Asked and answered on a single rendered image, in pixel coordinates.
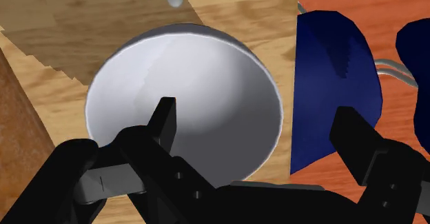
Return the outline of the blue chair with grey frame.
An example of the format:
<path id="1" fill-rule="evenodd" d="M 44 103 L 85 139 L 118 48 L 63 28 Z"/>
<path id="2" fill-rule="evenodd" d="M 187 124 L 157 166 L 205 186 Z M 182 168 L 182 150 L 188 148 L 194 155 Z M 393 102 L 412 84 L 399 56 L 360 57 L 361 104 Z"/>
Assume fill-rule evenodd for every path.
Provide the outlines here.
<path id="1" fill-rule="evenodd" d="M 396 50 L 418 85 L 414 132 L 430 154 L 430 18 L 409 22 L 399 30 Z"/>
<path id="2" fill-rule="evenodd" d="M 337 11 L 298 10 L 291 173 L 334 153 L 329 133 L 337 107 L 352 106 L 368 123 L 377 124 L 381 74 L 417 86 L 405 66 L 373 58 L 351 19 Z"/>

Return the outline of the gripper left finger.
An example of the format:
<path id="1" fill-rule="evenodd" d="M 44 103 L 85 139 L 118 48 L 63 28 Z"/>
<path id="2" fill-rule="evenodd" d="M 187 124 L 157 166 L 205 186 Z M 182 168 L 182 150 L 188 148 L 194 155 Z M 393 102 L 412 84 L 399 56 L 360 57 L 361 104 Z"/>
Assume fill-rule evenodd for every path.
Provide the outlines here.
<path id="1" fill-rule="evenodd" d="M 77 185 L 96 167 L 129 165 L 143 184 L 128 196 L 146 224 L 216 224 L 214 187 L 179 156 L 170 156 L 176 134 L 176 100 L 163 97 L 148 125 L 121 130 L 99 147 L 90 139 L 58 145 L 0 224 L 93 224 L 107 199 L 80 201 Z"/>

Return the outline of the light wooden table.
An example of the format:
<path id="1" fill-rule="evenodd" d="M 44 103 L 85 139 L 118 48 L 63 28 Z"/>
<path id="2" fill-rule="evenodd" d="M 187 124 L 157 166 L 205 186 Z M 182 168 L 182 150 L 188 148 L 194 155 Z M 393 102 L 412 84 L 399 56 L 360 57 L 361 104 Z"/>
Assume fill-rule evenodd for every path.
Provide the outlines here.
<path id="1" fill-rule="evenodd" d="M 297 0 L 0 0 L 0 48 L 54 144 L 85 138 L 88 85 L 132 37 L 171 23 L 207 25 L 242 41 L 283 97 L 280 141 L 252 179 L 289 180 Z"/>

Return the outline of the white bowl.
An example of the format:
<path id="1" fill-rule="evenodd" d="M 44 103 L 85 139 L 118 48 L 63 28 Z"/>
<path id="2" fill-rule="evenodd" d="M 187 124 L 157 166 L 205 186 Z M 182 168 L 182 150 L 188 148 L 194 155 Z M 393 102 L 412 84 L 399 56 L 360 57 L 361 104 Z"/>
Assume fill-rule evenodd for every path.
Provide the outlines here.
<path id="1" fill-rule="evenodd" d="M 252 175 L 279 140 L 282 100 L 265 66 L 234 37 L 184 23 L 134 37 L 105 61 L 85 103 L 90 138 L 104 146 L 147 124 L 164 96 L 176 100 L 172 155 L 215 187 Z"/>

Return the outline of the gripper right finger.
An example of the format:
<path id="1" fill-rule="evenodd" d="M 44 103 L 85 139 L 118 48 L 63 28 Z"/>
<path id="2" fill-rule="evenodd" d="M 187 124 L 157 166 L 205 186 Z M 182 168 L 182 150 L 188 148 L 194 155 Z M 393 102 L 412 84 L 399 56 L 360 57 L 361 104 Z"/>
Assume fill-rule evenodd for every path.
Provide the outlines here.
<path id="1" fill-rule="evenodd" d="M 353 108 L 337 108 L 329 140 L 358 185 L 366 224 L 412 224 L 429 166 L 406 143 L 382 137 Z"/>

